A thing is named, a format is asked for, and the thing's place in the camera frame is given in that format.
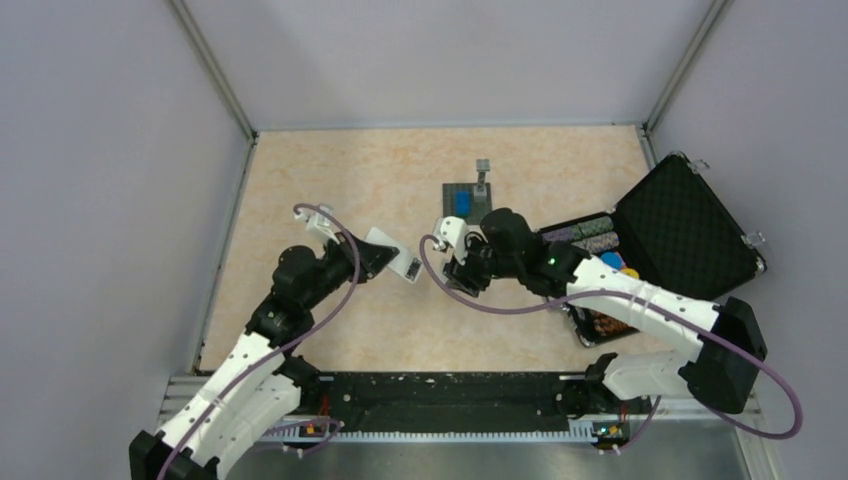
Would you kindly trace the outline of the white remote control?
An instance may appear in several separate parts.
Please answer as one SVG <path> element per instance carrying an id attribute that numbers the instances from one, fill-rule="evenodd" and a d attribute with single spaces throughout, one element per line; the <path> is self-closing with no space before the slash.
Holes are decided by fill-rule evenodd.
<path id="1" fill-rule="evenodd" d="M 377 227 L 372 227 L 368 231 L 365 241 L 391 249 L 394 255 L 387 268 L 410 284 L 417 282 L 423 264 L 410 249 Z"/>

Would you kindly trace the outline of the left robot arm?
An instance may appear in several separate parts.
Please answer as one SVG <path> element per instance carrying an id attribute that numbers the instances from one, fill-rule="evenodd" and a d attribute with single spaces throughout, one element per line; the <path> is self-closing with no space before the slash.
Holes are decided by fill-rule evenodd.
<path id="1" fill-rule="evenodd" d="M 270 293 L 256 308 L 227 359 L 157 432 L 129 446 L 134 479 L 223 479 L 276 422 L 319 404 L 318 370 L 292 350 L 315 329 L 313 309 L 343 286 L 389 269 L 416 281 L 420 262 L 377 228 L 366 237 L 327 238 L 324 253 L 284 250 Z"/>

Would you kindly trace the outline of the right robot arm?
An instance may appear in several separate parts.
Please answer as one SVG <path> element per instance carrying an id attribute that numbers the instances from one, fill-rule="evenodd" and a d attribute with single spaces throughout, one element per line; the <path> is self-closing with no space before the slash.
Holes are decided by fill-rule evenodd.
<path id="1" fill-rule="evenodd" d="M 730 297 L 717 304 L 634 278 L 600 257 L 534 232 L 509 208 L 489 212 L 473 231 L 464 219 L 440 218 L 436 247 L 451 249 L 443 275 L 473 298 L 494 279 L 514 279 L 531 293 L 563 299 L 621 321 L 669 346 L 653 354 L 610 354 L 594 364 L 589 404 L 612 412 L 641 396 L 691 397 L 725 414 L 744 410 L 767 348 L 753 308 Z"/>

